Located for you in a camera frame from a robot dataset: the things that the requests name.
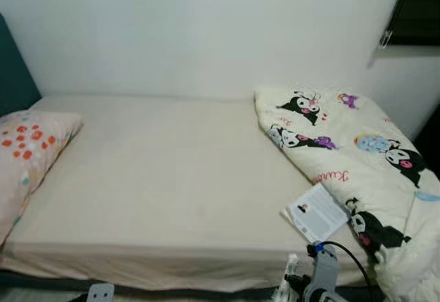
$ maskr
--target comforter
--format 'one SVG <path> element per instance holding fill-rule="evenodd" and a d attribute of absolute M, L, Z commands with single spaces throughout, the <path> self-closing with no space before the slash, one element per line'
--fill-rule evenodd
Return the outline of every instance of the comforter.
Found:
<path fill-rule="evenodd" d="M 440 301 L 440 181 L 390 118 L 343 91 L 260 89 L 255 106 L 275 144 L 350 212 L 388 299 Z"/>

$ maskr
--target black cable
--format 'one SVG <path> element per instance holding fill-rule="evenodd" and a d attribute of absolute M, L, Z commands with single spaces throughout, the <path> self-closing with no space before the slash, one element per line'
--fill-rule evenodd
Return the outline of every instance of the black cable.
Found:
<path fill-rule="evenodd" d="M 334 245 L 337 246 L 339 248 L 341 248 L 343 251 L 345 251 L 356 263 L 357 267 L 359 268 L 359 270 L 362 272 L 362 274 L 364 275 L 364 279 L 366 282 L 366 285 L 368 286 L 368 290 L 370 292 L 370 299 L 371 302 L 374 302 L 374 296 L 373 296 L 373 288 L 371 287 L 371 282 L 369 279 L 369 276 L 366 274 L 366 271 L 364 269 L 364 267 L 362 266 L 362 264 L 358 261 L 358 259 L 356 258 L 355 255 L 353 255 L 353 253 L 348 250 L 346 247 L 344 247 L 343 245 L 339 244 L 338 242 L 334 242 L 334 241 L 324 241 L 322 243 L 322 245 Z"/>

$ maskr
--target mattress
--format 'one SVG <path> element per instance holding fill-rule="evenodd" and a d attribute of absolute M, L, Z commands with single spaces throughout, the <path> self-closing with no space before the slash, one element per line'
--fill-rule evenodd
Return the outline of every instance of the mattress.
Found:
<path fill-rule="evenodd" d="M 33 194 L 0 268 L 145 290 L 279 284 L 307 241 L 280 210 L 309 181 L 259 129 L 252 101 L 52 96 L 85 122 Z M 349 227 L 332 240 L 367 266 Z M 338 253 L 340 285 L 362 282 Z"/>

